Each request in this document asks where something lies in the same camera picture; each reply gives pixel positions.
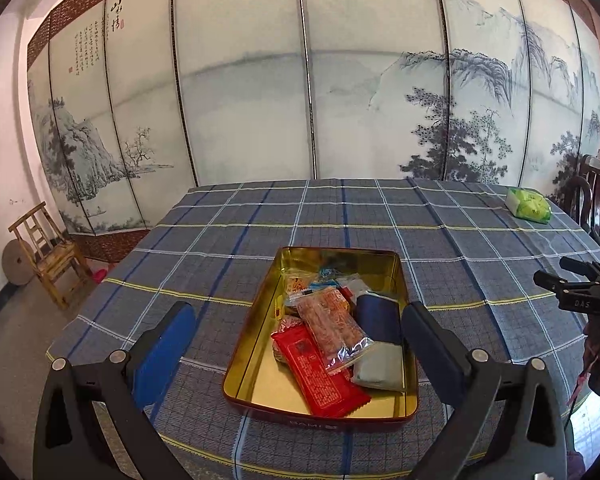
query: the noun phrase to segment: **snack package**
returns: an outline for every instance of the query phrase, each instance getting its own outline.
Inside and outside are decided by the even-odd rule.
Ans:
[[[345,416],[371,400],[364,390],[349,381],[348,370],[327,374],[305,325],[287,328],[271,337],[291,368],[312,415]]]
[[[368,292],[368,285],[360,278],[359,274],[348,274],[338,278],[338,286],[342,295],[355,305],[358,297]]]
[[[349,315],[347,300],[327,287],[294,300],[298,315],[314,336],[327,373],[346,368],[373,344]]]
[[[316,281],[319,283],[334,282],[341,275],[342,273],[339,270],[332,269],[331,267],[323,267],[318,271]]]
[[[402,346],[374,341],[371,352],[353,365],[351,382],[378,390],[404,391]]]
[[[551,219],[551,206],[537,191],[510,187],[505,204],[513,216],[523,220],[548,224]]]
[[[271,338],[273,339],[273,335],[278,332],[284,332],[287,328],[291,328],[297,325],[302,325],[302,319],[296,316],[283,316],[283,318],[277,323],[273,332],[271,332]],[[286,365],[286,359],[280,348],[278,348],[278,343],[273,339],[271,342],[271,348],[273,349],[273,357],[276,361],[283,363]]]
[[[322,288],[327,288],[328,286],[334,286],[335,288],[340,288],[340,285],[336,280],[328,280],[326,282],[313,282],[309,285],[309,291],[315,292],[316,290],[321,290]]]
[[[283,301],[285,306],[292,306],[292,301],[303,294],[309,294],[309,286],[315,281],[317,274],[308,270],[287,269],[282,272],[284,282]]]
[[[374,348],[356,361],[352,382],[367,388],[404,391],[402,330],[397,300],[372,292],[358,297],[356,321],[374,340]]]

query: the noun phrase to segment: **floor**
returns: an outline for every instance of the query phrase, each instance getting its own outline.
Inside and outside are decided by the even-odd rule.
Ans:
[[[90,262],[96,270],[97,262]],[[77,278],[67,272],[58,283],[68,290]],[[49,370],[45,352],[64,326],[78,314],[94,285],[83,287],[69,309],[59,310],[37,279],[19,288],[0,312],[0,453],[21,479],[32,478],[33,439],[40,397]],[[98,419],[120,469],[140,479],[106,410],[96,406]],[[222,479],[187,456],[176,454],[192,478]]]

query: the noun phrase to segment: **blue checkered tablecloth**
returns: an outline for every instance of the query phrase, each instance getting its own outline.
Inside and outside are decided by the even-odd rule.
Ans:
[[[541,356],[566,399],[582,366],[584,320],[534,285],[561,256],[600,248],[556,206],[548,225],[514,218],[503,186],[406,180],[251,182],[191,189],[113,270],[49,349],[72,364],[129,348],[178,298],[200,323],[164,400],[146,410],[176,453],[227,478],[399,478],[450,409],[419,370],[415,417],[393,433],[334,433],[240,416],[222,377],[261,279],[280,246],[391,250],[419,298],[468,348],[501,361]],[[474,456],[491,439],[491,413]]]

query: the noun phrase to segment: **red object on floor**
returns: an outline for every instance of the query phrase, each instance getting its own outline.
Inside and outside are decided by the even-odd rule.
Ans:
[[[91,278],[96,283],[101,283],[102,280],[104,280],[106,277],[107,277],[107,269],[96,270],[96,272],[94,272],[91,275]]]

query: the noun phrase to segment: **small wooden stool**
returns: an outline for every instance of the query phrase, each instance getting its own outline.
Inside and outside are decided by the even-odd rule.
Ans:
[[[31,211],[18,218],[18,220],[9,227],[9,232],[16,235],[16,238],[22,246],[22,251],[27,255],[36,276],[51,296],[51,299],[58,307],[64,309],[67,308],[69,304],[56,288],[56,280],[64,274],[69,266],[73,267],[75,273],[78,275],[79,281],[69,291],[68,294],[71,294],[78,286],[88,281],[91,275],[91,269],[87,265],[78,246],[71,240],[62,236],[60,229],[46,211],[45,205],[46,202],[40,203]],[[40,225],[40,222],[36,217],[37,212],[42,213],[46,223],[51,227],[51,230],[54,233],[53,244],[46,231]],[[31,251],[29,245],[22,239],[22,236],[20,236],[18,227],[21,225],[24,225],[27,233],[29,233],[35,251]]]

